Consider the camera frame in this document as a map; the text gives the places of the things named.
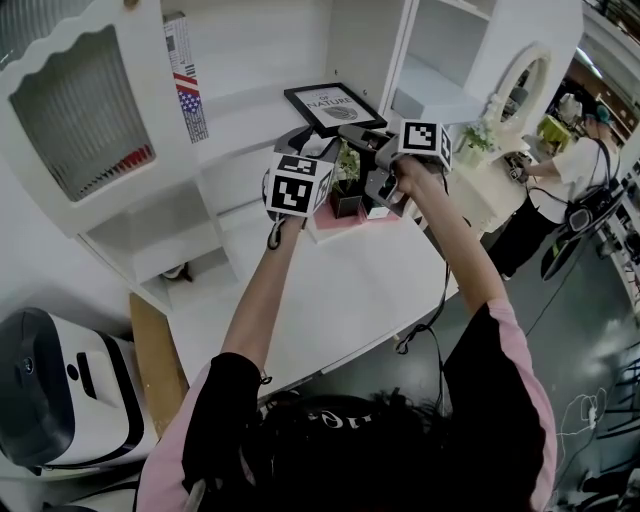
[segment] glass panel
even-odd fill
[[[0,71],[48,37],[65,18],[79,16],[93,0],[0,0]]]
[[[11,104],[72,201],[154,158],[113,27],[84,34],[53,55],[23,80]]]

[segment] picture frame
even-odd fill
[[[353,124],[384,128],[387,121],[341,82],[286,89],[285,97],[323,139],[338,135],[338,128]]]

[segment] black hair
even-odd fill
[[[308,421],[320,411],[334,416],[324,409],[328,404],[342,418],[362,418],[366,411],[374,418],[359,422],[353,430],[327,429],[326,422]],[[496,461],[470,458],[474,450],[469,450],[469,445],[486,441],[480,434],[482,429],[473,438],[467,430],[464,439],[454,443],[451,415],[430,402],[413,403],[397,388],[370,400],[293,398],[273,407],[259,430],[254,456],[250,447],[245,450],[243,446],[243,454],[254,470],[261,508],[470,510],[489,500],[497,507],[494,510],[531,512],[528,498],[517,492],[510,494],[511,478],[521,479],[517,467],[507,471],[505,481],[496,485],[498,475],[504,474],[496,471]],[[481,452],[491,453],[490,447],[486,448]],[[487,496],[503,485],[506,489],[500,496]]]

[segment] pink sleeve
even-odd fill
[[[207,364],[202,369],[177,416],[147,458],[140,475],[137,512],[178,512],[184,509],[189,495],[182,486],[182,454],[191,416],[210,367],[211,364]]]
[[[511,304],[506,300],[493,300],[488,303],[488,306],[491,317],[497,320],[500,325],[502,351],[516,366],[531,397],[531,402],[538,411],[540,426],[546,432],[543,450],[544,463],[538,475],[536,489],[531,496],[531,505],[534,510],[544,510],[551,498],[556,469],[557,441],[553,411],[542,384],[533,374],[527,340],[518,325]]]

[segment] black and white marker cube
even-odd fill
[[[398,151],[433,157],[440,161],[447,171],[451,171],[451,139],[440,123],[405,119],[400,129]]]
[[[266,192],[267,210],[309,217],[331,189],[334,163],[274,153]]]

